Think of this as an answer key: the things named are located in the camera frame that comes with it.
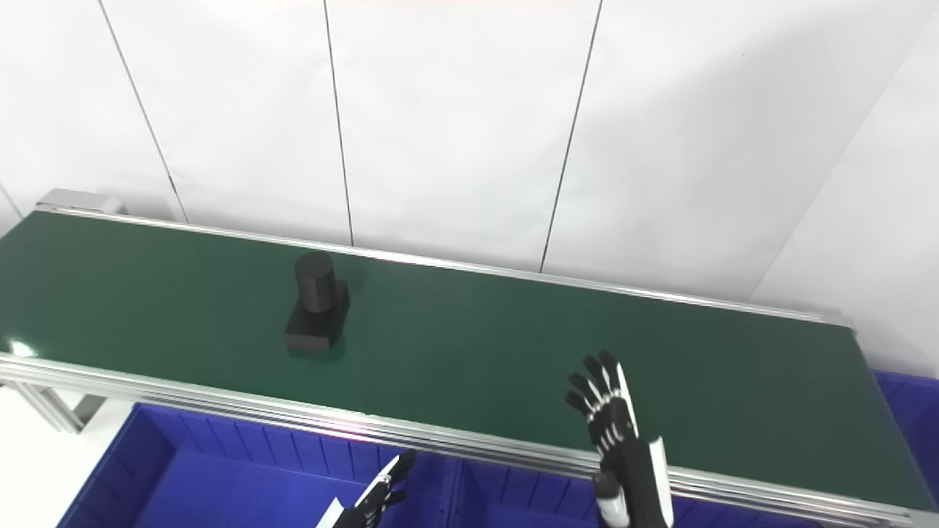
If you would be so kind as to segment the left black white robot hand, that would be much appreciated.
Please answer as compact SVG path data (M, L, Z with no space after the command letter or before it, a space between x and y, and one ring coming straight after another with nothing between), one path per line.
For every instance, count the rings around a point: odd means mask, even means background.
M414 467L417 452L406 449L396 455L376 474L359 495L355 505L343 507L338 498L333 499L319 519L318 527L376 527L388 507L402 502L408 495L405 489L395 486L408 477Z

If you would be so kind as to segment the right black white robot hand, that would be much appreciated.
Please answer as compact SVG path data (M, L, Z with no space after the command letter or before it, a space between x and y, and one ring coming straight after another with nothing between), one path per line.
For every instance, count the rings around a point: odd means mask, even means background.
M599 468L591 475L600 527L672 527L664 440L641 438L623 365L609 351L583 361L589 377L572 373L566 403L582 414Z

